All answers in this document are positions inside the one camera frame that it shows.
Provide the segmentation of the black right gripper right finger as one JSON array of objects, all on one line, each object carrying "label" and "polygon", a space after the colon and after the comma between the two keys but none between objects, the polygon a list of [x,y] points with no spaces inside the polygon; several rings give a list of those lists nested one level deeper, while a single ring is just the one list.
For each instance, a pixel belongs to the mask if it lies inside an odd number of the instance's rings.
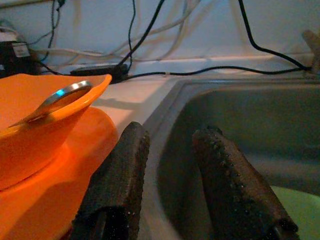
[{"label": "black right gripper right finger", "polygon": [[264,177],[219,129],[192,135],[217,240],[297,240],[299,227]]}]

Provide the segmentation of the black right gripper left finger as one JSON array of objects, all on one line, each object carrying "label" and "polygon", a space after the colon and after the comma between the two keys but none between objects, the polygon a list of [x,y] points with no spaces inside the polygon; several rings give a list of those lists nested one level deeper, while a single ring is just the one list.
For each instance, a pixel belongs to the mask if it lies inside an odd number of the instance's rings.
[{"label": "black right gripper left finger", "polygon": [[90,178],[72,221],[73,240],[136,240],[150,137],[132,121]]}]

